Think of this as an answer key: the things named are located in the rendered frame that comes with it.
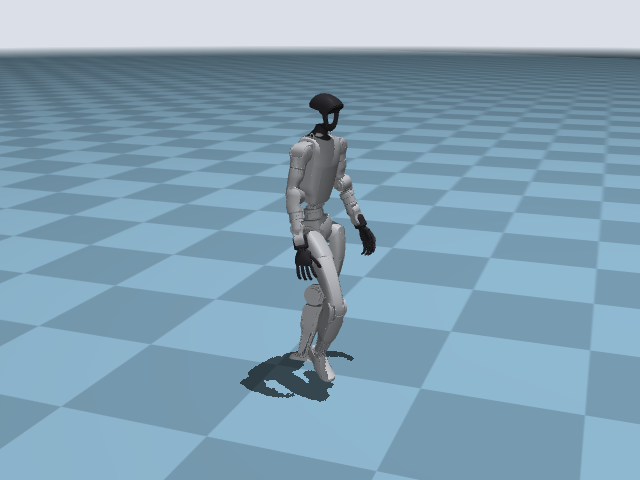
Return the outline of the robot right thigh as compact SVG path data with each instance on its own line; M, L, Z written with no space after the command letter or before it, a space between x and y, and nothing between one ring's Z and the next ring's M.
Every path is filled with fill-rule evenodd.
M305 235L308 241L308 248L311 255L320 263L319 268L312 260L312 265L316 275L316 279L323 291L326 300L334 307L335 319L338 316L345 316L347 312L347 304L342 296L340 282L334 263L334 256L326 242L325 238L317 231L307 229Z

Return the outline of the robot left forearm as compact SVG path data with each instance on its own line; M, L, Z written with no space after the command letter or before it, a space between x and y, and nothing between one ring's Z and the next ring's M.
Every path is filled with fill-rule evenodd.
M358 206L358 203L357 203L357 201L355 199L354 194L355 193L353 191L353 186L351 185L351 187L349 187L349 188L345 189L343 192L341 192L341 194L339 196L340 196L341 200L343 200L344 206L346 208L346 212L349 215L352 224L355 225L355 226L358 226L358 225L360 225L360 222L358 220L358 215L362 214L362 213L360 211L360 207Z

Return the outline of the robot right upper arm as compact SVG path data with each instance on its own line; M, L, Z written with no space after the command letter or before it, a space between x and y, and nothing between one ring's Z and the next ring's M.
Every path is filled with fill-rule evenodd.
M286 188L286 198L291 189L297 189L301 194L300 204L305 200L305 193L299 188L299 185L304 178L307 162L311 160L312 147L313 144L311 142L302 141L294 144L290 150L290 169Z

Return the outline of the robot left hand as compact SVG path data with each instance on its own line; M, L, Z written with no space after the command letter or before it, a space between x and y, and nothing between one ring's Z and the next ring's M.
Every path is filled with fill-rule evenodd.
M359 229L359 234L360 234L360 238L363 242L363 252L361 253L361 255L365 254L366 255L371 255L376 248L376 244L375 244L375 236L373 235L373 233L371 232L371 230L369 228L367 228L365 225L367 224L364 216L362 214L358 215L358 220L360 222L360 225L355 226L355 229ZM367 251L366 251L367 250ZM370 251L370 252L369 252ZM366 252L366 253L365 253Z

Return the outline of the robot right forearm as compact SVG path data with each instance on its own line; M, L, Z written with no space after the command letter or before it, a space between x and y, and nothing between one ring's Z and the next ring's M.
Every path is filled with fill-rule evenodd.
M287 194L286 208L287 214L289 214L290 231L293 235L293 241L295 246L304 245L305 226L303 224L303 212L304 209L300 205L301 194L297 189L291 189Z

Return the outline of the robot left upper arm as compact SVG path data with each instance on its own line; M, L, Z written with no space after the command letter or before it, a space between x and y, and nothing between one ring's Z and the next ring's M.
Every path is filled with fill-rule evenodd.
M338 191L344 191L345 189L351 187L352 185L352 181L350 177L345 174L347 141L346 139L341 137L337 137L337 138L340 140L341 150L340 150L340 160L339 160L333 187Z

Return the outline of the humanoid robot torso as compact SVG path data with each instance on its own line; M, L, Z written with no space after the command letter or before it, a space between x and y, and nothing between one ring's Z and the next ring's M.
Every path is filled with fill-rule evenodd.
M312 134L312 133L311 133ZM328 201L333 189L336 172L340 160L340 140L332 135L330 140L322 140L323 134L316 133L313 137L303 136L299 142L307 141L313 144L312 157L307 162L304 178L299 188L305 193L308 205L304 208L305 231L317 231L327 240L332 233L332 221L330 215L324 213L324 202ZM298 143L299 143L298 142Z

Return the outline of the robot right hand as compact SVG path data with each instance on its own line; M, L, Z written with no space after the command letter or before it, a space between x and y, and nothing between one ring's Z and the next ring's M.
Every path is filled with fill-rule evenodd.
M309 250L307 250L307 248L309 247L308 246L307 237L306 237L305 234L303 235L303 237L304 237L304 242L305 242L304 245L295 246L294 241L293 241L294 249L297 250L297 253L296 253L296 256L295 256L296 272L297 272L298 279L302 279L301 276L300 276L300 269L299 269L299 266L301 266L302 277L303 277L304 280L307 280L306 275L305 275L305 271L304 271L304 266L305 266L306 273L307 273L307 276L308 276L309 280L313 280L311 278L308 266L310 266L310 269L311 269L311 272L312 272L313 276L315 278L317 278L318 276L316 275L316 273L314 271L314 268L313 268L313 265L312 265L312 260L316 263L316 265L319 268L321 268L321 265L316 260L316 258L311 255L311 252Z

